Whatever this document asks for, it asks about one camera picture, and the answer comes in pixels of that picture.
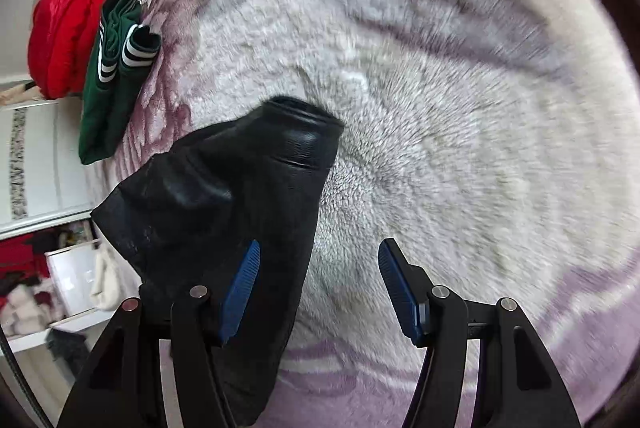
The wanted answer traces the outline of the white wardrobe shelving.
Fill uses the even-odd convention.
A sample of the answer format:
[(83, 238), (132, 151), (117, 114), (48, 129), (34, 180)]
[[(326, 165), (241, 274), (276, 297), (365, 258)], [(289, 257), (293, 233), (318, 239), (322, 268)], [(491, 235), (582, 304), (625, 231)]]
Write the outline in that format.
[[(1, 238), (90, 219), (88, 172), (77, 154), (81, 101), (66, 97), (1, 108)], [(52, 324), (78, 333), (111, 319), (93, 307)]]

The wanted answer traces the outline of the black leather jacket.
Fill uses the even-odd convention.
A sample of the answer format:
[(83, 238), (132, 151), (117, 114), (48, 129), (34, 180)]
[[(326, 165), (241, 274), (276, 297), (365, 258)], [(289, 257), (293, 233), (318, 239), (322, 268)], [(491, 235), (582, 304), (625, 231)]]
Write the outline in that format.
[(254, 286), (238, 329), (224, 336), (218, 368), (241, 426), (257, 422), (276, 383), (343, 130), (326, 110), (276, 96), (183, 136), (93, 210), (162, 324), (196, 285), (223, 305), (248, 248), (258, 247)]

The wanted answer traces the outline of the white storage box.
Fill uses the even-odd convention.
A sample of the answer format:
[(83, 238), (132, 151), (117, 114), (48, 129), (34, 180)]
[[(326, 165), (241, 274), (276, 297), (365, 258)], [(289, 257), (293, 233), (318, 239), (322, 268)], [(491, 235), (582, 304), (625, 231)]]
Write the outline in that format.
[(99, 242), (88, 241), (46, 253), (47, 265), (67, 316), (93, 308), (90, 295)]

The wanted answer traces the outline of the floral plush bed blanket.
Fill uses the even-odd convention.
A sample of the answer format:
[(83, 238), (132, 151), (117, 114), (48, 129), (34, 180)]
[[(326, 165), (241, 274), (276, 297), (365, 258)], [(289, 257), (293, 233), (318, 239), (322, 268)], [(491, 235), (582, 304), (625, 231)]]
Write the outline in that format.
[(294, 96), (345, 125), (262, 427), (397, 427), (423, 354), (378, 243), (522, 305), (579, 419), (639, 351), (639, 79), (599, 0), (143, 0), (163, 38), (103, 198), (180, 136)]

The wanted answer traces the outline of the green varsity jacket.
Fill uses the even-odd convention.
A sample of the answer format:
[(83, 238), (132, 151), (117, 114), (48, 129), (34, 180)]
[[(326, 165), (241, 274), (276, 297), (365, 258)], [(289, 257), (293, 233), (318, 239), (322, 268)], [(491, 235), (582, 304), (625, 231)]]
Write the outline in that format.
[(141, 0), (106, 0), (82, 92), (78, 155), (89, 166), (115, 154), (162, 38), (142, 22)]

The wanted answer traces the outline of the red puffer jacket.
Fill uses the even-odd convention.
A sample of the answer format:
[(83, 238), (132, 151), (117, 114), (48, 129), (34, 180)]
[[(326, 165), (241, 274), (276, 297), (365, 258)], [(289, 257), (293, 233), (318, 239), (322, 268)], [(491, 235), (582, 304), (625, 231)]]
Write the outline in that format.
[(27, 65), (47, 99), (79, 93), (105, 0), (39, 0), (32, 13)]

